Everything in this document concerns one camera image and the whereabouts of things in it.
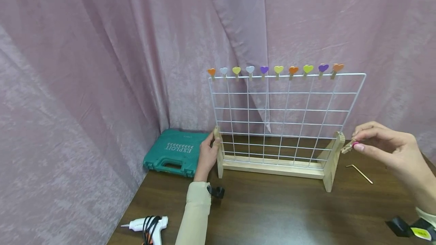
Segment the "wooden support leg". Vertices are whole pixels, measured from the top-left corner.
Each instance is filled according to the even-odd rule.
[[[332,191],[333,181],[335,180],[336,168],[338,167],[339,154],[341,153],[341,148],[345,144],[345,137],[343,133],[336,132],[336,139],[333,139],[330,144],[328,144],[327,149],[324,150],[318,156],[318,159],[325,159],[327,161],[321,161],[320,163],[324,167],[324,187],[327,192]]]
[[[216,126],[213,130],[213,136],[215,139],[221,138],[219,133],[219,127]],[[223,145],[223,139],[221,138],[221,144],[218,147],[218,155],[217,155],[217,165],[218,165],[218,178],[223,178],[223,161],[224,161],[224,145]]]

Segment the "beige sleeve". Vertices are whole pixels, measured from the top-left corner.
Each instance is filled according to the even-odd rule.
[[[207,217],[210,211],[209,183],[192,182],[186,196],[185,212],[176,245],[204,245],[206,242]]]
[[[419,208],[416,208],[416,212],[418,213],[419,217],[422,217],[423,219],[430,222],[431,225],[436,229],[436,216],[432,214],[425,213],[424,211],[420,210]]]

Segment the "white glue gun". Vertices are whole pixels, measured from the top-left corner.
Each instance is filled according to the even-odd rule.
[[[153,220],[155,217],[143,217],[142,219],[135,219],[132,220],[129,224],[124,224],[121,225],[121,227],[129,227],[130,230],[134,230],[135,232],[138,231],[142,231],[143,226],[144,226],[144,221],[145,224],[147,225],[147,223],[150,223],[150,220]],[[160,238],[160,231],[163,229],[166,229],[168,225],[168,217],[162,217],[158,223],[156,224],[156,228],[154,230],[154,233],[151,237],[151,239],[153,240],[153,245],[162,245],[162,240]]]

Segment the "wooden base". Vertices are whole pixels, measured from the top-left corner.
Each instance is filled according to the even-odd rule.
[[[219,127],[215,128],[214,134],[215,138],[219,137]],[[218,178],[223,178],[224,169],[312,178],[322,180],[326,191],[331,192],[333,181],[335,180],[339,153],[344,143],[344,134],[337,132],[336,139],[330,141],[326,147],[330,150],[324,150],[318,156],[318,159],[327,161],[310,163],[304,161],[224,155],[224,146],[221,143],[217,156]]]

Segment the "pink fabric backdrop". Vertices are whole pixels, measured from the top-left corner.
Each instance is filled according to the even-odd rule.
[[[267,57],[270,67],[344,62],[367,73],[345,136],[376,120],[413,133],[436,162],[435,0],[212,1],[239,65]]]
[[[214,126],[209,67],[345,62],[368,74],[346,135],[376,119],[435,161],[435,21],[434,0],[0,0],[2,242],[105,244],[159,133]]]

